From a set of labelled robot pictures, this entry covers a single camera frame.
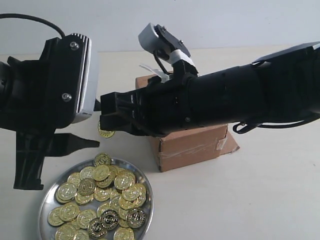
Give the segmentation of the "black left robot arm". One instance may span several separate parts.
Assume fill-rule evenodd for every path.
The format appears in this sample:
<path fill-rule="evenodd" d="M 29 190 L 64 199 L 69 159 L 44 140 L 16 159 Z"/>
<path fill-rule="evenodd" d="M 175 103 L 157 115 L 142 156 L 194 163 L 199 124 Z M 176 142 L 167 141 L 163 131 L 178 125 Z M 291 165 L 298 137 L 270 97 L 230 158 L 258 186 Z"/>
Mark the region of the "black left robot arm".
<path fill-rule="evenodd" d="M 39 59 L 10 56 L 0 64 L 0 126 L 15 132 L 14 189 L 43 189 L 45 157 L 64 157 L 100 145 L 72 133 L 57 133 L 96 110 L 96 59 L 91 40 L 73 33 L 47 40 Z"/>

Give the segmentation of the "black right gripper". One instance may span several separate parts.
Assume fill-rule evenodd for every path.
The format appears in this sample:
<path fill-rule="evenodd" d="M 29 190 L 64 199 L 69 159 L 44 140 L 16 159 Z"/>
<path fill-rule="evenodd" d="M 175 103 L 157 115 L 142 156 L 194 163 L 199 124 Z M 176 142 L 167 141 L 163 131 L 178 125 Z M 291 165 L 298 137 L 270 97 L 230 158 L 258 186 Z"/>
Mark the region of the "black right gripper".
<path fill-rule="evenodd" d="M 198 77 L 196 67 L 186 61 L 174 63 L 172 72 L 146 64 L 140 67 L 154 74 L 145 87 L 100 96 L 100 129 L 129 134 L 139 130 L 145 135 L 162 137 L 199 128 L 189 93 L 191 82 Z"/>

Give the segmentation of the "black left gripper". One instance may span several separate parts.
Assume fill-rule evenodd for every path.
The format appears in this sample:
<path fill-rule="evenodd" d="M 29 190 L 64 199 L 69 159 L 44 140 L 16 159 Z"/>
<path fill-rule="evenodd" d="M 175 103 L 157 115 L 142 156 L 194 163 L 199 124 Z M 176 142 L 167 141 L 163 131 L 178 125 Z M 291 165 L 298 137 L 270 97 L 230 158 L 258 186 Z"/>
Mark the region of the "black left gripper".
<path fill-rule="evenodd" d="M 39 59 L 10 56 L 1 62 L 0 127 L 16 133 L 14 189 L 43 190 L 48 149 L 50 157 L 64 157 L 100 146 L 72 133 L 55 133 L 73 124 L 82 60 L 83 43 L 56 37 L 45 42 Z"/>

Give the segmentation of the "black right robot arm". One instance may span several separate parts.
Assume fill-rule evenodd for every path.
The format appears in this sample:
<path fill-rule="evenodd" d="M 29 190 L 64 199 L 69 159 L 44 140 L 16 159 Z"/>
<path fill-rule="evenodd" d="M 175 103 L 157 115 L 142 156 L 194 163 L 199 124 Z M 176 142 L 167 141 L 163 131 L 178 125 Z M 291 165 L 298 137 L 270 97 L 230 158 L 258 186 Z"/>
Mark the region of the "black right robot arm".
<path fill-rule="evenodd" d="M 292 128 L 320 118 L 320 44 L 303 43 L 256 61 L 198 75 L 185 60 L 173 64 L 170 80 L 100 98 L 100 127 L 134 136 L 234 124 L 244 134 L 255 128 Z"/>

